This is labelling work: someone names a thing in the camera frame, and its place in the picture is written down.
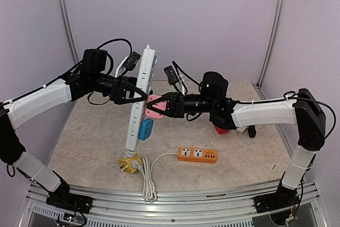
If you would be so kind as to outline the pink plug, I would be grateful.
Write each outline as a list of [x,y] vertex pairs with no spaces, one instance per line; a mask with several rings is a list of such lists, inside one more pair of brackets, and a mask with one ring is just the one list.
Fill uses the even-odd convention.
[[[157,95],[149,95],[146,103],[149,103],[159,98],[160,96],[157,96]],[[167,103],[165,101],[157,102],[156,104],[153,104],[153,108],[164,111],[166,109],[166,105]],[[147,107],[144,113],[146,117],[151,118],[151,119],[162,119],[164,117],[161,113],[150,110]]]

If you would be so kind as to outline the blue plug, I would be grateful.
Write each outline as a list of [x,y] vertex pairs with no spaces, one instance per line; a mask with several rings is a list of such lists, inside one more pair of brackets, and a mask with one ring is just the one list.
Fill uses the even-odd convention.
[[139,139],[145,141],[151,136],[154,121],[153,119],[145,119],[141,122]]

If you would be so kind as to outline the orange power strip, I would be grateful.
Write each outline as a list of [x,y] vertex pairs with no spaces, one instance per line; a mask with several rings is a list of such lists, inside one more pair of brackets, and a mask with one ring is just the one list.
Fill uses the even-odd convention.
[[218,152],[215,149],[180,147],[177,159],[184,162],[215,164],[218,160]]

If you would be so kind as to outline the red cube socket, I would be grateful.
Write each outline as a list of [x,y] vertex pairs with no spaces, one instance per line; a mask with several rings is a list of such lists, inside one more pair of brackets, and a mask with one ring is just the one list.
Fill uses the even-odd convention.
[[216,132],[219,134],[219,135],[225,135],[225,134],[228,134],[230,132],[230,130],[227,130],[227,129],[222,129],[222,128],[219,128],[217,126],[214,126]]

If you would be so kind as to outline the white plug adapter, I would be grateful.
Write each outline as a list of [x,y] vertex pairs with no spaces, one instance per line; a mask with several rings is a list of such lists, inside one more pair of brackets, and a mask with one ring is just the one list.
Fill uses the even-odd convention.
[[239,127],[239,128],[236,129],[236,131],[237,131],[238,133],[244,133],[244,132],[247,131],[247,129],[248,129],[248,127]]

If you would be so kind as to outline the black plug with cable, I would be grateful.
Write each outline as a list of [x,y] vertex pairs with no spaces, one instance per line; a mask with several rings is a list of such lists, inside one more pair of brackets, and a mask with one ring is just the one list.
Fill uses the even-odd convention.
[[256,126],[250,125],[248,126],[248,135],[250,138],[255,138],[257,135]]

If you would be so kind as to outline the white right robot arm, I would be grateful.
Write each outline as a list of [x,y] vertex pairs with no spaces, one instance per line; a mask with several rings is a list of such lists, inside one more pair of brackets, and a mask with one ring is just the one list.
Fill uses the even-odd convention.
[[209,121],[223,130],[263,124],[296,125],[299,132],[297,148],[277,191],[271,197],[272,204],[282,208],[292,200],[316,153],[329,136],[326,132],[326,115],[321,109],[323,103],[315,100],[305,88],[298,93],[288,91],[281,98],[248,102],[228,98],[227,88],[228,81],[221,74],[209,71],[202,77],[198,94],[166,93],[148,102],[146,108],[171,118],[208,113]]

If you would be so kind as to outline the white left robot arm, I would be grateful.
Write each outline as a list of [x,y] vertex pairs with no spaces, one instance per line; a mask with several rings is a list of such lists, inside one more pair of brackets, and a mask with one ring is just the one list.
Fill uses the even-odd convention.
[[145,49],[142,54],[130,51],[116,74],[111,75],[114,60],[102,46],[86,49],[83,59],[49,83],[1,103],[1,161],[29,179],[36,181],[53,194],[54,200],[63,208],[74,204],[69,185],[40,160],[26,151],[15,131],[34,117],[62,104],[74,102],[94,92],[117,105],[145,101],[148,94],[141,77],[129,77],[137,63],[140,69],[152,65]]

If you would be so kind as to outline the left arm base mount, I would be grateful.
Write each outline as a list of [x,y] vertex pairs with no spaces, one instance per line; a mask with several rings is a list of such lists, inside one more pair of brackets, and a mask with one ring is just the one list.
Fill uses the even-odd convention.
[[49,195],[46,199],[47,205],[83,214],[89,214],[92,202],[92,197],[77,194],[69,194],[66,199]]

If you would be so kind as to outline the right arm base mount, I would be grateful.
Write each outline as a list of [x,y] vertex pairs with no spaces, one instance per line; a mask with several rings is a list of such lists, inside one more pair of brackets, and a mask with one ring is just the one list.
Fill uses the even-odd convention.
[[265,213],[285,207],[297,206],[299,201],[300,199],[297,193],[288,194],[284,192],[274,192],[256,196],[254,198],[257,213]]

